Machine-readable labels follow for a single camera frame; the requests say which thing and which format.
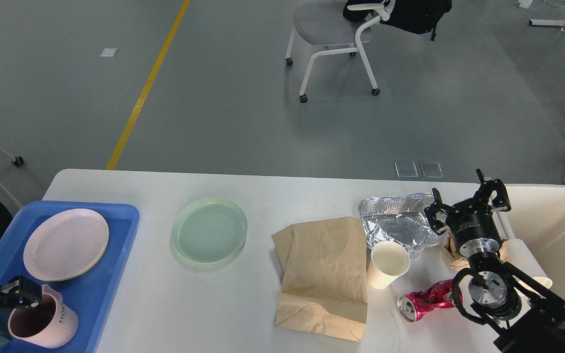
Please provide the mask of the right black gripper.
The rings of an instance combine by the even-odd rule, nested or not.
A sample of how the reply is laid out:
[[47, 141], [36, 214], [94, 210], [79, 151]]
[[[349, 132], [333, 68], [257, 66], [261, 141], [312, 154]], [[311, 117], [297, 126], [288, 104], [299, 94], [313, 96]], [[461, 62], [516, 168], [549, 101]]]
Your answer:
[[[466, 258], [480, 252], [500, 251], [502, 241], [492, 213], [509, 212], [512, 208], [501, 179], [487, 178], [480, 169], [476, 173], [480, 187], [473, 195], [471, 208], [459, 209], [443, 203], [439, 190], [432, 188], [434, 200], [424, 209], [431, 230], [444, 235], [449, 228], [455, 250]], [[446, 221], [438, 219], [438, 214], [445, 215]]]

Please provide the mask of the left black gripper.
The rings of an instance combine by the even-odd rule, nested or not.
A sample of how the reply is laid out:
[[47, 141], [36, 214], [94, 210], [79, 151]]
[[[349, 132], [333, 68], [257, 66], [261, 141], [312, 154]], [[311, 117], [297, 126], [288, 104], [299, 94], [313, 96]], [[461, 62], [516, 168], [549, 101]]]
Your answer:
[[8, 284], [0, 286], [0, 310], [34, 310], [40, 306], [41, 300], [41, 285], [24, 276], [14, 277]]

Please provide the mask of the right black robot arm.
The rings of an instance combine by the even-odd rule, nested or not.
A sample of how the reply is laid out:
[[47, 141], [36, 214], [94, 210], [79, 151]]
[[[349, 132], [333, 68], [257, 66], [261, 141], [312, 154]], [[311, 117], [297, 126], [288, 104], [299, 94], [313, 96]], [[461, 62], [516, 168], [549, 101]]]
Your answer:
[[502, 241], [494, 212], [511, 202], [500, 179], [477, 170], [480, 186], [471, 198], [453, 205], [432, 189], [424, 210], [433, 232], [449, 234], [468, 267], [453, 278], [453, 302], [473, 323], [490, 326], [503, 353], [565, 353], [565, 300], [508, 261], [500, 259]]

